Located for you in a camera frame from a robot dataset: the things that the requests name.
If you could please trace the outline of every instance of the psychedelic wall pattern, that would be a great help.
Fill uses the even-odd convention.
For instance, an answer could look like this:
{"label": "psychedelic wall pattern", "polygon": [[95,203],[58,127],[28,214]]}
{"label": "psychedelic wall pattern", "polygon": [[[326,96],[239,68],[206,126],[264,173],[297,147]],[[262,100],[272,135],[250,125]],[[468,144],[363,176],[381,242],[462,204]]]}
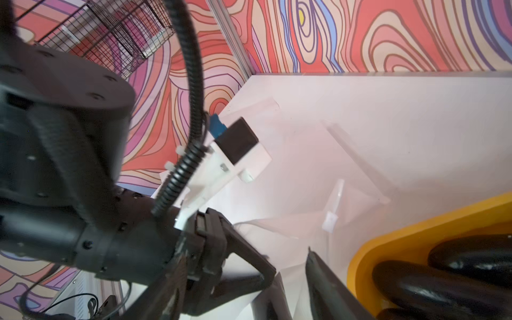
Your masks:
{"label": "psychedelic wall pattern", "polygon": [[[14,0],[14,15],[21,15],[35,3],[32,0]],[[81,0],[46,1],[18,21],[18,35],[31,43],[55,28],[82,4]],[[52,266],[46,261],[0,251],[0,318],[22,319],[18,307],[20,296]],[[61,267],[31,291],[28,306],[35,311],[43,310],[75,273],[75,268]]]}
{"label": "psychedelic wall pattern", "polygon": [[[37,0],[12,0],[18,17]],[[83,0],[46,0],[18,22],[18,34],[27,43],[39,40],[85,3]]]}
{"label": "psychedelic wall pattern", "polygon": [[512,70],[510,0],[224,0],[259,73]]}
{"label": "psychedelic wall pattern", "polygon": [[[35,2],[16,0],[16,15]],[[47,0],[57,5],[63,0]],[[219,113],[243,84],[240,69],[208,9],[205,0],[187,1],[195,22],[203,57],[205,77],[205,108],[211,114]],[[82,3],[76,2],[74,10]],[[20,20],[20,25],[31,31],[31,39],[42,35],[65,20],[52,8],[45,16],[46,7]],[[37,27],[37,20],[47,18],[45,32]],[[141,65],[129,78],[137,93],[129,139],[126,144],[124,165],[119,184],[150,195],[160,184],[159,173],[166,161],[177,161],[176,147],[186,143],[188,135],[188,86],[183,56],[175,36],[172,36],[155,54]],[[17,301],[32,283],[51,268],[51,264],[27,257],[17,257],[0,252],[0,318],[21,319]],[[42,286],[34,288],[29,296],[30,307],[43,309],[70,279],[76,269],[63,268]]]}
{"label": "psychedelic wall pattern", "polygon": [[[218,114],[244,81],[206,1],[187,3],[203,58],[205,109]],[[138,98],[119,184],[150,195],[161,183],[164,164],[176,163],[176,147],[188,136],[188,85],[177,38],[172,36],[129,82]]]}

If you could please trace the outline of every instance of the wire grid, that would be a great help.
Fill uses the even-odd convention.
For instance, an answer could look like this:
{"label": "wire grid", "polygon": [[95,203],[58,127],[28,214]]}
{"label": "wire grid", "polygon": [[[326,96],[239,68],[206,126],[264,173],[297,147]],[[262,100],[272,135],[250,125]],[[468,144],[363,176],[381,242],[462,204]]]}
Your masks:
{"label": "wire grid", "polygon": [[161,0],[88,1],[37,43],[128,78],[174,34]]}

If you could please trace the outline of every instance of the black rubber object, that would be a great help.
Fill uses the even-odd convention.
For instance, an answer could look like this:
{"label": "black rubber object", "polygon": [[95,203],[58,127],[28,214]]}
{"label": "black rubber object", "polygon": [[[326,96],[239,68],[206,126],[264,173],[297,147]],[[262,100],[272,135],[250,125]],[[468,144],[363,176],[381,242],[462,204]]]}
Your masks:
{"label": "black rubber object", "polygon": [[200,141],[192,141],[185,149],[185,155],[180,158],[174,171],[163,183],[151,213],[155,217],[163,216],[179,197],[191,176],[203,160],[207,148]]}
{"label": "black rubber object", "polygon": [[438,316],[425,316],[411,310],[390,308],[384,309],[377,315],[377,320],[441,320]]}
{"label": "black rubber object", "polygon": [[446,241],[430,251],[429,266],[512,288],[512,236],[493,234]]}
{"label": "black rubber object", "polygon": [[202,136],[204,111],[204,80],[201,50],[196,37],[194,24],[183,0],[164,0],[173,28],[183,52],[190,102],[190,131],[188,144]]}
{"label": "black rubber object", "polygon": [[457,320],[509,319],[512,292],[458,274],[403,261],[385,261],[372,273],[377,289],[396,305]]}

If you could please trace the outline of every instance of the black coiled hose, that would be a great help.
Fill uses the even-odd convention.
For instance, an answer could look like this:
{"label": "black coiled hose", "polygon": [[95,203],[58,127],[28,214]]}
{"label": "black coiled hose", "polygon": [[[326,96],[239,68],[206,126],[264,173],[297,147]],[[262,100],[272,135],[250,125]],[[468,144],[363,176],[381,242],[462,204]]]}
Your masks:
{"label": "black coiled hose", "polygon": [[190,102],[190,131],[188,143],[198,140],[202,135],[203,111],[204,111],[204,81],[201,50],[196,37],[196,31],[187,6],[183,0],[164,0],[163,2],[174,30],[180,42],[187,80]]}
{"label": "black coiled hose", "polygon": [[167,176],[164,186],[158,193],[155,206],[151,210],[153,216],[163,216],[169,210],[170,206],[174,204],[181,191],[183,191],[183,188],[187,185],[190,177],[203,160],[207,150],[207,147],[203,146],[203,143],[197,140],[187,145],[185,155],[180,158],[174,171]]}
{"label": "black coiled hose", "polygon": [[203,146],[203,136],[206,132],[202,130],[204,118],[203,66],[196,31],[183,0],[164,0],[164,4],[178,36],[185,60],[190,102],[190,131],[185,155],[180,158],[174,171],[165,179],[162,189],[156,197],[155,206],[151,210],[153,216],[157,218],[163,216],[174,204],[203,160],[207,150]]}

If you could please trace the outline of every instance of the orange tray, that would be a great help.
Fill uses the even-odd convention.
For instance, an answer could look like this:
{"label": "orange tray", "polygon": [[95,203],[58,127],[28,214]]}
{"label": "orange tray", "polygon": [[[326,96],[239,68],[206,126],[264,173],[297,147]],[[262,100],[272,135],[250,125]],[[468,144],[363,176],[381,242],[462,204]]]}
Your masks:
{"label": "orange tray", "polygon": [[432,248],[446,240],[512,230],[512,193],[405,227],[365,243],[350,262],[347,287],[374,316],[393,307],[375,288],[373,267],[385,260],[426,265]]}

